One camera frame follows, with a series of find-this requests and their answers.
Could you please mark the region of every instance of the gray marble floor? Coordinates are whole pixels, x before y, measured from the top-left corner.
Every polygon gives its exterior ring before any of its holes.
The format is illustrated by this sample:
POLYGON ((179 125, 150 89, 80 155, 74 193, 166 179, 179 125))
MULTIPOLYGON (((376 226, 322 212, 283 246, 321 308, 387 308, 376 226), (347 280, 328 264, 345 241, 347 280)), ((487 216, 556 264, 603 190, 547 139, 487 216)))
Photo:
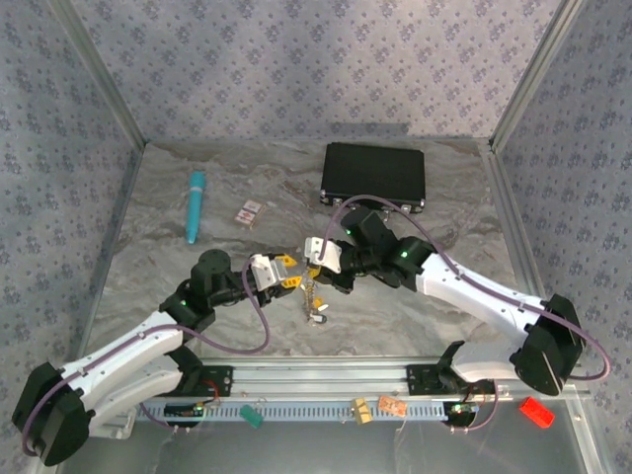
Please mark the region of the gray marble floor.
MULTIPOLYGON (((473 141, 381 142, 422 149, 427 159, 427 206, 418 217, 456 261, 486 277, 515 285, 505 239, 473 141)), ((148 145, 92 327, 93 351, 138 324, 187 278, 198 256, 222 249, 238 270, 253 252, 298 256, 307 236, 322 236, 332 213, 318 201, 326 142, 240 142, 148 145), (202 220, 194 245, 185 241, 188 179, 207 179, 202 220), (264 202, 262 218, 248 229, 233 220, 246 199, 264 202)), ((389 225, 414 232, 400 216, 389 225)), ((323 326, 306 322, 303 294, 265 307, 272 342, 264 355, 438 356, 459 339, 492 340, 497 333, 466 313, 371 278, 352 295, 320 287, 330 308, 323 326)), ((250 303, 217 310, 207 336, 236 348, 263 339, 250 303)), ((199 343, 202 356, 221 353, 199 343)))

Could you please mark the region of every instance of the gray wall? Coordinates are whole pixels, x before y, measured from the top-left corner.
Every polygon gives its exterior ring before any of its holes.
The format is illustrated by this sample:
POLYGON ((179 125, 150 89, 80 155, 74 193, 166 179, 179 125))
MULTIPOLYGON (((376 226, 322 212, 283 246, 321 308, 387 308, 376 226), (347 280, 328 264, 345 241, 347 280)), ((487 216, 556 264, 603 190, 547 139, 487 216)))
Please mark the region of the gray wall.
POLYGON ((0 473, 28 373, 74 356, 137 157, 45 2, 0 2, 0 473))
POLYGON ((502 158, 547 291, 570 296, 612 356, 594 400, 624 472, 632 472, 631 136, 632 4, 590 1, 502 158))
POLYGON ((73 0, 149 141, 487 137, 560 0, 73 0))

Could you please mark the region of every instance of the orange tag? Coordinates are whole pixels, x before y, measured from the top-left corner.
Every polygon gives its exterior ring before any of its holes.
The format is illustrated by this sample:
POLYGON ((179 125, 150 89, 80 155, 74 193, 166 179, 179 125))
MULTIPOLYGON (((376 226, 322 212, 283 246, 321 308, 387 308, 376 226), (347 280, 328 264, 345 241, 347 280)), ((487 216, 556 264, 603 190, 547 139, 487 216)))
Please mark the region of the orange tag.
POLYGON ((379 408, 382 412, 390 413, 396 417, 406 418, 406 409, 408 408, 408 405, 406 402, 402 402, 401 400, 382 395, 379 397, 377 408, 379 408))

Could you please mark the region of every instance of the teal marker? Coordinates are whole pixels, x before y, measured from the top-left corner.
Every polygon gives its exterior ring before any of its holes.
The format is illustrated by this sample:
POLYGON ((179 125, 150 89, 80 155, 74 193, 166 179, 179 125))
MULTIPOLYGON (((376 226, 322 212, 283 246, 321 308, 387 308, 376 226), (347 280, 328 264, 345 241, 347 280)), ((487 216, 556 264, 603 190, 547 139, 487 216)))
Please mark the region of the teal marker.
POLYGON ((187 214, 187 242, 194 244, 198 236, 201 195, 206 187, 202 171, 193 171, 189 179, 189 213, 187 214))

